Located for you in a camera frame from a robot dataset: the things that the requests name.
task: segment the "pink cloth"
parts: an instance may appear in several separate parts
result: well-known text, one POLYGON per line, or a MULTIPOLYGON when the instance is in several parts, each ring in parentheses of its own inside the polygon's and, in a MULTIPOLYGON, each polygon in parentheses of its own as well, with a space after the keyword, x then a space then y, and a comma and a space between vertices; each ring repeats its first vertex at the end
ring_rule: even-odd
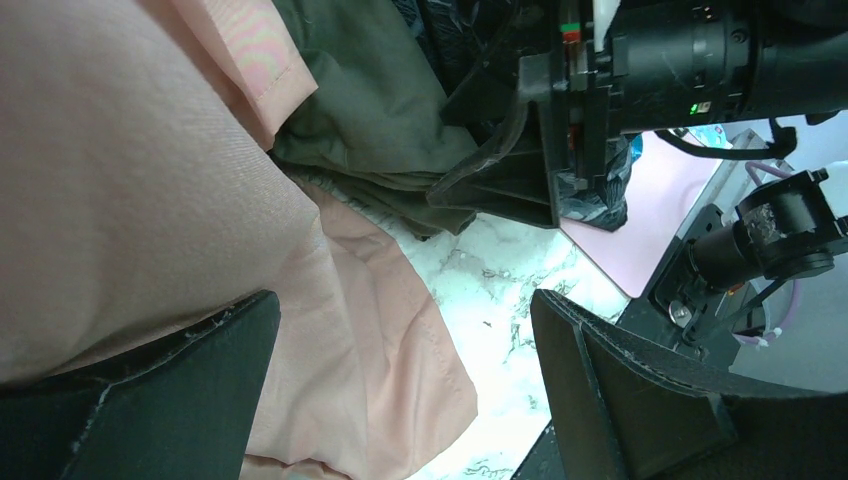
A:
POLYGON ((438 309, 388 235, 257 144, 315 88, 272 6, 173 1, 0 4, 0 383, 268 288, 242 478, 405 478, 476 413, 438 309))

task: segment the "pink mat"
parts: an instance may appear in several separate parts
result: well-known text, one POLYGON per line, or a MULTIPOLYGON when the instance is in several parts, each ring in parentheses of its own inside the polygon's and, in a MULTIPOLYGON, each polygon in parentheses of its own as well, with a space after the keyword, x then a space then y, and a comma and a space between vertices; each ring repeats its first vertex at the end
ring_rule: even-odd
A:
MULTIPOLYGON (((689 156, 653 133, 627 186, 627 223, 614 233, 563 219, 561 229, 625 294, 642 295, 720 160, 689 156)), ((694 137, 687 137, 696 143, 694 137)))

